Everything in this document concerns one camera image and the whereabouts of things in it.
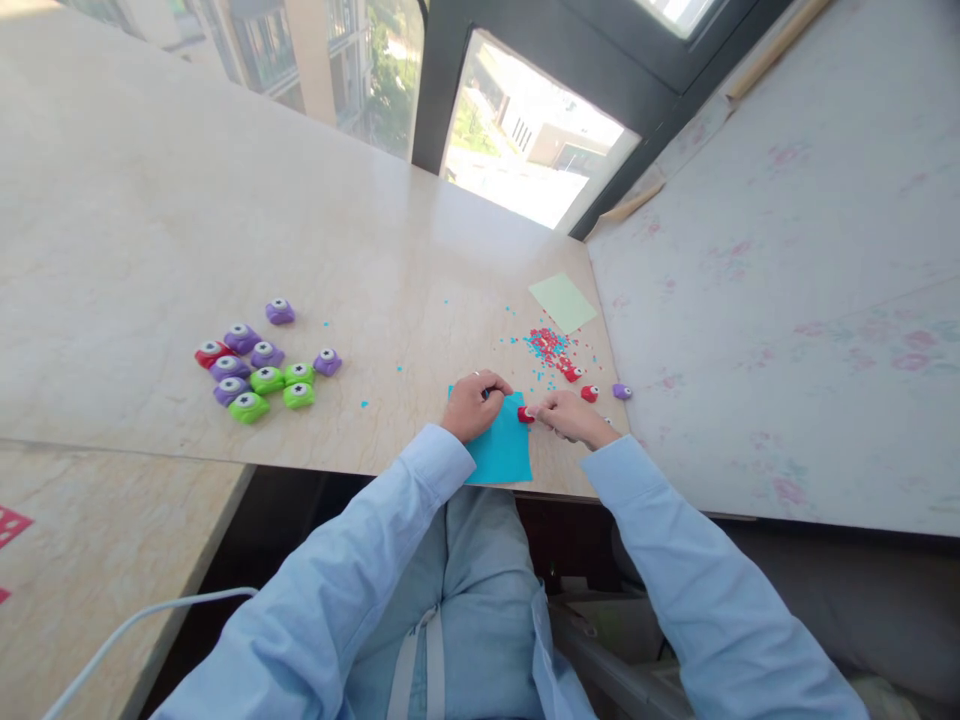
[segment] glass window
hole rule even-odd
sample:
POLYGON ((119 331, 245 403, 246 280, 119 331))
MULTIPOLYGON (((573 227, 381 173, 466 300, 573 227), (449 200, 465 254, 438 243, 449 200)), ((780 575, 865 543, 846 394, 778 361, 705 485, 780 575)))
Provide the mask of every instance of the glass window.
POLYGON ((442 176, 567 233, 639 141, 476 30, 463 64, 442 176))
POLYGON ((678 37, 688 38, 713 0, 635 0, 678 37))
POLYGON ((60 0, 409 160, 423 57, 417 0, 60 0))

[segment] paper scrap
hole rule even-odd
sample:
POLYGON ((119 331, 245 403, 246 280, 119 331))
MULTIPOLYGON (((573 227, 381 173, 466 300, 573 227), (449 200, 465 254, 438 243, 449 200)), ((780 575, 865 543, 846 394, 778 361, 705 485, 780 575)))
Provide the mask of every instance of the paper scrap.
POLYGON ((467 485, 532 482, 530 470, 530 433, 528 426, 517 420, 523 406, 523 393, 514 392, 503 400, 500 414, 483 435, 467 443, 467 450, 477 469, 467 485))
POLYGON ((0 505, 0 548, 13 540, 33 523, 28 517, 0 505))
POLYGON ((587 302, 566 273, 531 285, 530 292, 564 335, 575 332, 597 316, 593 305, 587 302))

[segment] person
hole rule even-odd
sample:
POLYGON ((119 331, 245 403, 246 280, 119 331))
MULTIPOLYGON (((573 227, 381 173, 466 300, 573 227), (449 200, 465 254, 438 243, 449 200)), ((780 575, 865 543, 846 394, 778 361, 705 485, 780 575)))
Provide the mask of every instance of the person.
MULTIPOLYGON (((464 485, 464 445, 512 392, 489 370, 460 380, 440 424, 290 554, 154 717, 594 717, 553 651, 512 493, 464 485)), ((531 410, 592 451, 582 468, 698 717, 867 718, 763 574, 634 438, 571 392, 531 410)))

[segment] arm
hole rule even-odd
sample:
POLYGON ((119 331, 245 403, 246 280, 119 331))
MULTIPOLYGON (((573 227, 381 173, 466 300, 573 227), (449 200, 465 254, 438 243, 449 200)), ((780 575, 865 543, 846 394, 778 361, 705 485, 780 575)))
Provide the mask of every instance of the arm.
POLYGON ((553 414, 563 412, 557 407, 547 409, 548 423, 596 450, 582 467, 616 518, 697 715, 866 718, 859 697, 757 566, 671 487, 633 437, 619 437, 570 397, 599 424, 584 416, 582 427, 568 427, 553 414))
POLYGON ((154 717, 335 716, 357 651, 434 514, 476 469, 464 443, 490 426, 511 392, 489 372, 457 383, 443 427, 424 428, 290 554, 154 717))

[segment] red object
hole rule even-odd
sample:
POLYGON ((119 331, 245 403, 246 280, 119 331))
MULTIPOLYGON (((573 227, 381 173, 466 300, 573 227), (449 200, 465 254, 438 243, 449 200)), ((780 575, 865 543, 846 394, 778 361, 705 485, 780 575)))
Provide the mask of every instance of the red object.
POLYGON ((13 540, 33 523, 28 517, 0 505, 0 548, 13 540))
POLYGON ((236 353, 219 340, 205 342, 200 346, 200 349, 193 354, 193 356, 197 359, 197 362, 200 364, 200 367, 202 367, 204 370, 209 370, 210 366, 224 355, 236 356, 236 353))

